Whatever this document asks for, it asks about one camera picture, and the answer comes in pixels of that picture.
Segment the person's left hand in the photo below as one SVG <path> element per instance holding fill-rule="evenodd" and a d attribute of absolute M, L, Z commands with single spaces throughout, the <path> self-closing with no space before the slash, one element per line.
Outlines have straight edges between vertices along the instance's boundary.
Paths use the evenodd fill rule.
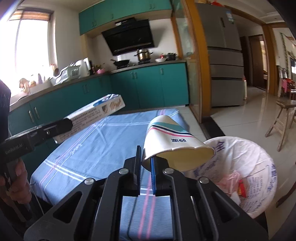
<path fill-rule="evenodd" d="M 11 185 L 11 190 L 1 192 L 1 199 L 11 206 L 12 201 L 19 204 L 28 204 L 32 199 L 30 185 L 28 182 L 28 173 L 22 159 L 18 160 L 15 168 L 16 180 Z"/>

